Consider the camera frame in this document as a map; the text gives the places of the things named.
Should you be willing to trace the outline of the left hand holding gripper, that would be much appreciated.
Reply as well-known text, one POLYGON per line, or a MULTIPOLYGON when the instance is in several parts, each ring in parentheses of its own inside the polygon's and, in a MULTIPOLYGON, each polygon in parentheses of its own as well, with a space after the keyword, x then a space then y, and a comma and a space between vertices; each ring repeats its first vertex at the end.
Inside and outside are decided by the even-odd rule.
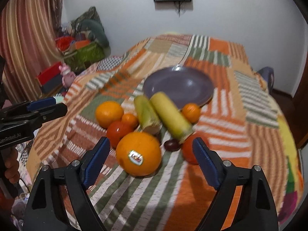
POLYGON ((5 177, 10 183, 15 184, 19 181, 19 162, 17 161, 18 151, 15 147, 10 148, 10 153, 5 160, 6 171, 4 173, 5 177))

